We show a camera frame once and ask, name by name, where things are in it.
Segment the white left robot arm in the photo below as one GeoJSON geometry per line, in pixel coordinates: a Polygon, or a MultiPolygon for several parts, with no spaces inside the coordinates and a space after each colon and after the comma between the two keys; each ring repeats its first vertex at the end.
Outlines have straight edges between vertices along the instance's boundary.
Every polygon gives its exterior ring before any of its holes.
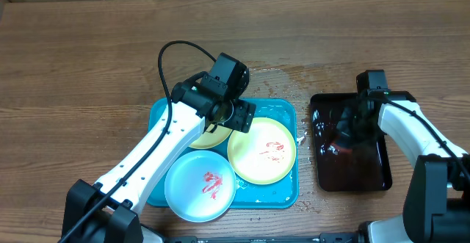
{"type": "Polygon", "coordinates": [[[94,184],[68,191],[61,242],[161,242],[140,222],[151,192],[177,157],[211,124],[247,132],[255,104],[240,99],[249,74],[201,72],[166,90],[167,108],[137,146],[94,184]]]}

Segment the orange and black sponge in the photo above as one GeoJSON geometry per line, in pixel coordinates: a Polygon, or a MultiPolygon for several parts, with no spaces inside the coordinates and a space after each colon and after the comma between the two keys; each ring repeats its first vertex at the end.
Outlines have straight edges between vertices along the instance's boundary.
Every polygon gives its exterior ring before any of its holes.
{"type": "Polygon", "coordinates": [[[351,153],[349,139],[340,134],[332,134],[328,140],[332,151],[339,155],[340,153],[349,154],[351,153]]]}

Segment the yellow plate with red stain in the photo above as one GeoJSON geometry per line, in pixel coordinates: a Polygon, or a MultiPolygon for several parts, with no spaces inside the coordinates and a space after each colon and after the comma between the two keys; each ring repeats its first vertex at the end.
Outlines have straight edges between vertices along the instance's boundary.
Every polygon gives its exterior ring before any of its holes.
{"type": "Polygon", "coordinates": [[[231,134],[227,156],[240,178],[252,184],[268,185],[280,181],[291,171],[297,148],[293,136],[282,123],[256,117],[249,132],[231,134]]]}

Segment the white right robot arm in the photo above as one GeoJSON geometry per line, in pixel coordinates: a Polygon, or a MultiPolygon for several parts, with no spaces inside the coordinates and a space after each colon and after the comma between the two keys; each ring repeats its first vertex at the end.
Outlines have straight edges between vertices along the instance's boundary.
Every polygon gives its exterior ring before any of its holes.
{"type": "Polygon", "coordinates": [[[365,224],[362,242],[468,242],[469,154],[449,141],[410,93],[368,89],[346,108],[332,145],[352,151],[389,136],[413,166],[401,215],[365,224]]]}

